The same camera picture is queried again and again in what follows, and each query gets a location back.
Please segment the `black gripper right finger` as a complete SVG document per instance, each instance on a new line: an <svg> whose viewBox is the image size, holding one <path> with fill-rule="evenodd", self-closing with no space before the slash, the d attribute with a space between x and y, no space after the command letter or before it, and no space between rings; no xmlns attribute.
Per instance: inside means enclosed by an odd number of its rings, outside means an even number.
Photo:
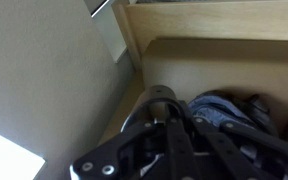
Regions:
<svg viewBox="0 0 288 180"><path fill-rule="evenodd" d="M221 129L232 136L244 138L262 151L288 157L288 142L233 121L224 121Z"/></svg>

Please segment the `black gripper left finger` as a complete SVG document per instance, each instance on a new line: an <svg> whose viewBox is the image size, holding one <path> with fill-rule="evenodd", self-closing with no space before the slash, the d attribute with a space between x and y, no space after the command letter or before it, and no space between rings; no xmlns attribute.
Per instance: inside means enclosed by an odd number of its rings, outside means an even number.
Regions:
<svg viewBox="0 0 288 180"><path fill-rule="evenodd" d="M144 91L144 109L145 127L165 126L184 116L174 91L164 85L152 86Z"/></svg>

